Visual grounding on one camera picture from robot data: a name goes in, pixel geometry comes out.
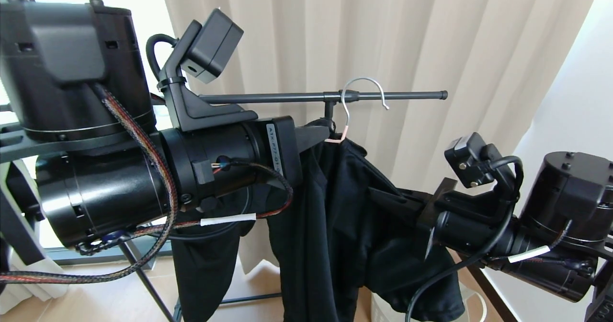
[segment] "tiled floor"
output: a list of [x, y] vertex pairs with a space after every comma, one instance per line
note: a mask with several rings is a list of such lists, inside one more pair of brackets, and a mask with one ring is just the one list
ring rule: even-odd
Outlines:
[[[125, 267], [126, 263], [66, 267], [70, 274], [102, 274]], [[249, 276], [236, 270], [226, 298], [277, 293], [280, 291], [278, 272], [270, 266], [259, 266]], [[177, 302], [177, 282], [170, 257], [158, 259], [147, 276], [162, 300], [172, 312]], [[370, 315], [370, 294], [364, 290], [355, 320], [367, 322]], [[99, 284], [71, 285], [68, 292], [57, 299], [41, 302], [38, 298], [22, 301], [17, 307], [0, 316], [2, 322], [165, 322], [157, 305], [136, 275]], [[281, 298], [240, 304], [222, 305], [211, 322], [283, 320]]]

